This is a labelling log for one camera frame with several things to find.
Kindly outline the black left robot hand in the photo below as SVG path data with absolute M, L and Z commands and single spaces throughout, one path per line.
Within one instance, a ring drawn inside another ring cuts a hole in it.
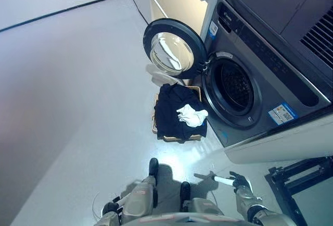
M 115 212 L 117 215 L 119 215 L 123 210 L 123 206 L 125 205 L 126 200 L 127 197 L 120 198 L 120 196 L 118 196 L 114 198 L 111 202 L 108 202 L 104 205 L 102 209 L 102 215 L 104 216 L 109 212 Z

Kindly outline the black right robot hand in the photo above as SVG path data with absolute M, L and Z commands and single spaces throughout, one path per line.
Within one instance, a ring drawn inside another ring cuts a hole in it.
M 234 188 L 238 188 L 239 186 L 246 186 L 250 190 L 252 190 L 251 182 L 249 181 L 249 179 L 247 177 L 237 174 L 233 171 L 230 171 L 229 175 L 230 175 L 230 177 L 228 177 L 228 178 L 213 175 L 212 180 L 219 182 L 219 183 L 223 183 L 228 186 L 232 186 Z

